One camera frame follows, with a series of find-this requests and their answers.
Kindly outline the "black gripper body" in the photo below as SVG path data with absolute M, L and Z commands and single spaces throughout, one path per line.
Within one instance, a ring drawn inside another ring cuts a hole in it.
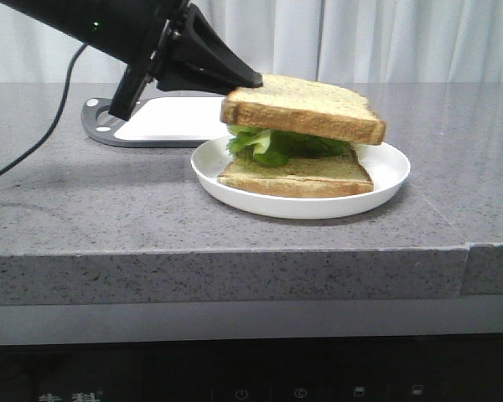
M 127 68 L 111 100 L 109 113 L 129 120 L 146 85 L 167 64 L 172 21 L 188 1 L 111 1 L 108 34 L 111 55 Z

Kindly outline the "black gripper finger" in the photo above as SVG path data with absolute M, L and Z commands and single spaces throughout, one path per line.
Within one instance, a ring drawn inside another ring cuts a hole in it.
M 238 87 L 262 86 L 262 75 L 242 61 L 206 21 L 200 9 L 186 3 L 172 21 L 167 64 L 179 63 L 224 79 Z
M 162 91 L 192 90 L 227 95 L 236 85 L 224 79 L 195 70 L 186 64 L 165 64 L 155 75 Z

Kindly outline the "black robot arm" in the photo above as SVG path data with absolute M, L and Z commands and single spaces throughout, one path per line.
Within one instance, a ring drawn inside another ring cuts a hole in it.
M 6 6 L 125 63 L 110 114 L 130 119 L 147 83 L 227 95 L 262 86 L 189 1 L 7 1 Z

